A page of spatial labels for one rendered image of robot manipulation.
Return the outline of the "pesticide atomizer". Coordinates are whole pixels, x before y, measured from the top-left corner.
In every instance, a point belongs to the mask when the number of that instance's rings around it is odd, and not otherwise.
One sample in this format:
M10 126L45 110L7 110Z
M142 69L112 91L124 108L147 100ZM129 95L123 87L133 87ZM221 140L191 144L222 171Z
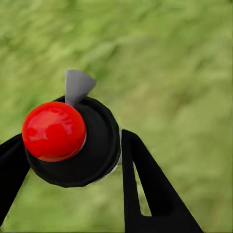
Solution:
M83 187L112 174L122 158L119 125L112 112L86 95L96 80L66 71L66 95L26 117L22 138L37 176L61 187Z

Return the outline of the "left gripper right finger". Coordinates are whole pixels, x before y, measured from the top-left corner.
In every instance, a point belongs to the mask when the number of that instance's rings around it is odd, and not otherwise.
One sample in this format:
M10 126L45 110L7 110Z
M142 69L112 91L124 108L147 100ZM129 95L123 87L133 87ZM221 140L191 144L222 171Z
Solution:
M140 137L121 135L125 233L204 233ZM134 174L139 175L152 216L143 216Z

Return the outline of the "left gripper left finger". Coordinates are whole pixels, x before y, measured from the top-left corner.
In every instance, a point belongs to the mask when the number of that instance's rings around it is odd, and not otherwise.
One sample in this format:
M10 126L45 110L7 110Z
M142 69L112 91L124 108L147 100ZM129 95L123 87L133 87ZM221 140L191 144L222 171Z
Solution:
M22 133L0 145L0 227L30 169Z

